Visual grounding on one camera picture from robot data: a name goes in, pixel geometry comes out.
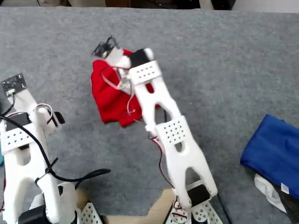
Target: gray carpet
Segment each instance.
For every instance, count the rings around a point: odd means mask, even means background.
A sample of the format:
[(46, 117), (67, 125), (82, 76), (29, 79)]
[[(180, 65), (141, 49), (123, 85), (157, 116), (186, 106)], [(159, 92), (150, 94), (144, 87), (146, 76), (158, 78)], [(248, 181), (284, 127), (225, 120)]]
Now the gray carpet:
[[(23, 72), (36, 100), (65, 116), (64, 128), (47, 142), (51, 158), (59, 157), (58, 174), (111, 168), (82, 184), (98, 211), (144, 215), (168, 187), (159, 151), (142, 124), (101, 122), (90, 53), (111, 34), (124, 48), (152, 48), (234, 224), (289, 224), (239, 159), (266, 113), (299, 122), (298, 23), (297, 14), (0, 8), (0, 79)], [(213, 205), (225, 222), (217, 199)]]

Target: red fabric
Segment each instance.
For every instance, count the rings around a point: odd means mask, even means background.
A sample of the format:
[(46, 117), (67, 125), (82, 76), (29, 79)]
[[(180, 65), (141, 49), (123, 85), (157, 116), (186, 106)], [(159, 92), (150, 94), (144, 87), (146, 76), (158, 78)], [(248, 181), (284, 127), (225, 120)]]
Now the red fabric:
[[(124, 50), (124, 54), (130, 55), (132, 52)], [(109, 65), (105, 61), (97, 60), (93, 62), (93, 73), (91, 75), (93, 97), (104, 123), (119, 121), (120, 125), (125, 127), (134, 123), (134, 119), (142, 117), (141, 107), (136, 96), (134, 96), (129, 105), (129, 110), (134, 112), (128, 114), (127, 103), (130, 96), (121, 90), (114, 89), (103, 80), (102, 71), (103, 75), (112, 83), (115, 85), (119, 83), (114, 69), (107, 67)], [(149, 92), (154, 91), (150, 84), (147, 85), (147, 88)]]

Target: blue cloth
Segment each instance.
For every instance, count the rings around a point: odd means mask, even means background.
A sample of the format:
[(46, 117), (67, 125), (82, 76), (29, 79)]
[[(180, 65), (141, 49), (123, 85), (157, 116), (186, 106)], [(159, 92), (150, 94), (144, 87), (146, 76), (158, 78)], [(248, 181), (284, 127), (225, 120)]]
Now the blue cloth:
[(245, 147), (240, 163), (278, 186), (285, 184), (299, 199), (299, 129), (267, 114)]

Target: wire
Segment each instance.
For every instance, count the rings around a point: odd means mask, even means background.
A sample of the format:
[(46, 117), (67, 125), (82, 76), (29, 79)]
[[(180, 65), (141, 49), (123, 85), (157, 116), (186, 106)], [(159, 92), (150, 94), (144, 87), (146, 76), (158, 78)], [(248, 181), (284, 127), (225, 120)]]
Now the wire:
[(90, 172), (87, 175), (85, 175), (83, 177), (80, 177), (80, 178), (68, 179), (68, 178), (60, 177), (52, 169), (53, 166), (55, 165), (55, 163), (57, 162), (58, 158), (56, 158), (52, 163), (50, 163), (50, 161), (49, 161), (49, 159), (48, 159), (48, 157), (45, 153), (45, 150), (44, 150), (43, 146), (41, 145), (40, 141), (30, 131), (28, 131), (26, 128), (24, 128), (22, 125), (15, 122), (14, 120), (11, 120), (10, 118), (7, 118), (7, 117), (4, 117), (4, 116), (0, 115), (0, 119), (3, 119), (6, 122), (9, 122), (9, 123), (15, 125), (16, 127), (18, 127), (19, 129), (21, 129), (23, 132), (25, 132), (27, 135), (29, 135), (36, 142), (36, 144), (38, 145), (38, 147), (39, 147), (39, 149), (42, 153), (42, 156), (45, 160), (45, 163), (47, 165), (47, 168), (45, 169), (45, 174), (36, 179), (36, 181), (35, 181), (36, 184), (41, 178), (43, 178), (48, 173), (52, 174), (53, 177), (55, 177), (56, 179), (58, 179), (60, 181), (64, 181), (64, 182), (82, 182), (84, 180), (87, 180), (87, 179), (90, 179), (90, 178), (93, 178), (93, 177), (103, 175), (103, 174), (107, 174), (107, 173), (111, 172), (110, 169), (98, 169), (98, 170)]
[(176, 212), (173, 212), (172, 215), (174, 215), (174, 216), (180, 216), (180, 217), (183, 217), (183, 218), (187, 218), (187, 216), (184, 216), (184, 215), (176, 213)]
[(15, 93), (13, 93), (13, 103), (10, 105), (10, 107), (3, 113), (1, 116), (6, 116), (14, 107), (15, 104)]
[(172, 183), (171, 183), (171, 181), (168, 180), (168, 178), (165, 176), (165, 174), (164, 174), (164, 172), (163, 172), (163, 170), (162, 170), (162, 158), (163, 158), (163, 150), (162, 150), (162, 146), (161, 146), (160, 142), (157, 140), (157, 137), (154, 137), (154, 138), (152, 138), (151, 140), (152, 140), (154, 143), (156, 143), (156, 145), (158, 146), (158, 148), (159, 148), (159, 150), (160, 150), (160, 160), (159, 160), (159, 169), (160, 169), (160, 172), (161, 172), (162, 176), (164, 177), (164, 179), (171, 185), (172, 188), (174, 188), (173, 185), (172, 185)]
[(108, 39), (106, 40), (106, 44), (108, 44), (110, 40), (113, 41), (114, 45), (115, 45), (117, 48), (120, 48), (120, 47), (118, 46), (118, 43), (117, 43), (116, 39), (115, 39), (112, 35), (111, 35), (110, 37), (108, 37)]
[(103, 74), (103, 71), (106, 70), (106, 69), (109, 69), (109, 68), (116, 68), (116, 69), (124, 69), (124, 70), (128, 70), (126, 68), (122, 68), (122, 67), (117, 67), (117, 66), (107, 66), (105, 68), (103, 68), (101, 70), (101, 76), (102, 76), (102, 79), (108, 84), (110, 85), (112, 88), (116, 89), (116, 90), (121, 90), (122, 88), (119, 88), (118, 86), (116, 86), (114, 83), (112, 83), (111, 81), (109, 81)]
[(222, 202), (222, 199), (221, 199), (221, 197), (220, 197), (219, 192), (218, 192), (218, 194), (217, 194), (217, 197), (218, 197), (219, 203), (220, 203), (220, 205), (221, 205), (221, 207), (222, 207), (222, 210), (223, 210), (223, 212), (224, 212), (224, 214), (225, 214), (225, 216), (226, 216), (226, 219), (228, 220), (228, 223), (229, 223), (229, 224), (232, 224), (233, 222), (232, 222), (232, 220), (231, 220), (231, 218), (230, 218), (230, 216), (229, 216), (229, 214), (228, 214), (228, 212), (227, 212), (227, 210), (226, 210), (226, 208), (225, 208), (225, 206), (224, 206), (224, 204), (223, 204), (223, 202)]

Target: white robotic arm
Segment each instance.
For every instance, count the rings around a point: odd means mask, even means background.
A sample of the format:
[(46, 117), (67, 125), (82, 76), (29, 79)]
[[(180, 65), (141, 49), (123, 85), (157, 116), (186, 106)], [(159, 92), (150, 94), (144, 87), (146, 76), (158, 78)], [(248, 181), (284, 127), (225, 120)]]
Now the white robotic arm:
[[(146, 131), (158, 140), (166, 156), (168, 174), (180, 205), (186, 210), (192, 207), (185, 185), (185, 174), (188, 168), (192, 168), (200, 176), (210, 198), (215, 196), (217, 187), (206, 159), (195, 142), (185, 117), (181, 115), (175, 100), (167, 90), (152, 50), (141, 49), (125, 56), (123, 49), (117, 45), (110, 45), (107, 41), (100, 43), (93, 54), (103, 58), (111, 67), (118, 68), (118, 74), (122, 74), (119, 76), (121, 84), (130, 83), (142, 108)], [(145, 85), (148, 83), (153, 86), (154, 93), (149, 93), (147, 90)], [(156, 124), (156, 105), (160, 105), (168, 112), (170, 121)]]
[[(48, 160), (46, 135), (64, 123), (62, 115), (46, 104), (37, 104), (26, 87), (23, 75), (2, 82), (2, 87), (17, 112), (0, 116), (1, 150), (5, 161), (3, 219), (7, 224), (79, 224), (81, 211), (76, 208), (77, 194), (70, 182), (57, 185), (53, 163)], [(97, 175), (110, 170), (97, 170)], [(73, 179), (82, 181), (87, 178)], [(30, 184), (42, 191), (29, 210), (23, 202)]]

